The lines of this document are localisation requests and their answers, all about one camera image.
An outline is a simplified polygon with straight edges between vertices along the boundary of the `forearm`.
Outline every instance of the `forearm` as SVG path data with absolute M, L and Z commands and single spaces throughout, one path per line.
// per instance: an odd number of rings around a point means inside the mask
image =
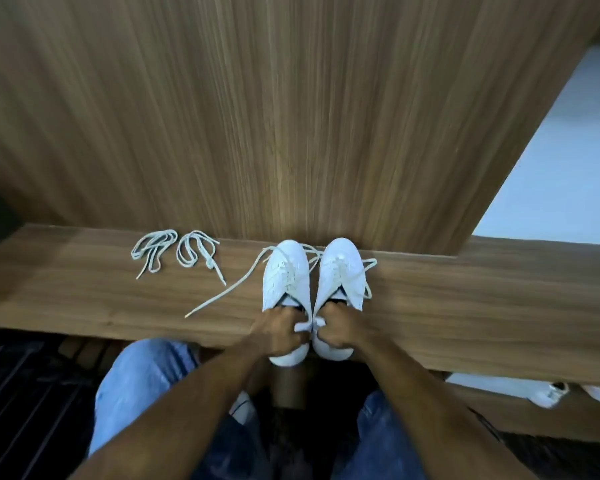
M 216 356 L 96 451 L 73 478 L 189 478 L 261 356 L 248 337 Z
M 444 383 L 391 339 L 369 332 L 358 349 L 402 421 L 430 480 L 536 478 Z

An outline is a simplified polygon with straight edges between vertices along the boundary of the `hand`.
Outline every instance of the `hand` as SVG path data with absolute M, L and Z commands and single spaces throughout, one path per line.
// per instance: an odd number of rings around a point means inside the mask
M 287 355 L 309 341 L 307 331 L 294 331 L 296 323 L 306 322 L 304 313 L 292 306 L 276 306 L 265 310 L 251 326 L 249 338 L 262 347 L 264 355 Z
M 357 347 L 371 330 L 362 317 L 362 312 L 344 303 L 328 301 L 318 315 L 326 323 L 318 329 L 318 337 L 331 347 Z

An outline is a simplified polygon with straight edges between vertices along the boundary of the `white wall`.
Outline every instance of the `white wall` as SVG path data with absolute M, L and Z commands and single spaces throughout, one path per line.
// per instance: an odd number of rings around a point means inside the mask
M 600 244 L 600 48 L 578 65 L 473 233 Z

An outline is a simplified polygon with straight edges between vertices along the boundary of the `blue jeans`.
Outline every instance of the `blue jeans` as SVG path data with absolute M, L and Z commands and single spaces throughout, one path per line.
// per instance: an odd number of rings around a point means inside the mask
M 198 364 L 186 344 L 161 339 L 135 342 L 114 362 L 96 394 L 95 428 L 89 455 L 126 428 Z M 360 443 L 334 473 L 337 480 L 425 478 L 418 455 L 380 391 L 369 395 L 358 415 Z M 265 480 L 271 476 L 258 425 L 231 416 L 219 425 L 203 461 L 200 480 Z

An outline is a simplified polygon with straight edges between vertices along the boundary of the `leg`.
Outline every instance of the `leg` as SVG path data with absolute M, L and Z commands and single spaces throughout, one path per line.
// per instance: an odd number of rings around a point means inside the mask
M 360 443 L 337 480 L 425 480 L 416 450 L 382 392 L 368 396 L 358 415 Z
M 186 344 L 161 339 L 125 348 L 96 393 L 95 427 L 89 455 L 131 424 L 198 363 Z M 193 475 L 196 479 L 247 479 L 263 466 L 262 446 L 227 415 Z

